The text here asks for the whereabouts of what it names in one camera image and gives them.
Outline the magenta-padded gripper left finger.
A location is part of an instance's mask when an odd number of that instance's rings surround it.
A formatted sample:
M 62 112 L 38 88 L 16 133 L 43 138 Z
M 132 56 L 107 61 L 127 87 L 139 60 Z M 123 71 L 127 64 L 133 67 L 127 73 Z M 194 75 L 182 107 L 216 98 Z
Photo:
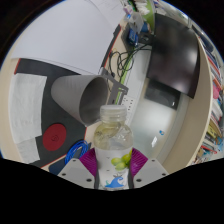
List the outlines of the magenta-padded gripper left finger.
M 99 179 L 95 150 L 88 150 L 79 159 L 72 158 L 58 176 L 78 186 L 97 189 L 99 187 Z

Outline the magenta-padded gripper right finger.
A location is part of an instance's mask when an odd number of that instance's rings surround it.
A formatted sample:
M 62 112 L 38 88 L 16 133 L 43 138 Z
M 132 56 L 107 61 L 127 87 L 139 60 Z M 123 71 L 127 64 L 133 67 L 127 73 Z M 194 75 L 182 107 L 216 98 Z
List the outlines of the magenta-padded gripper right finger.
M 144 187 L 168 175 L 168 172 L 157 159 L 148 159 L 135 148 L 132 149 L 129 169 L 129 186 L 131 189 Z

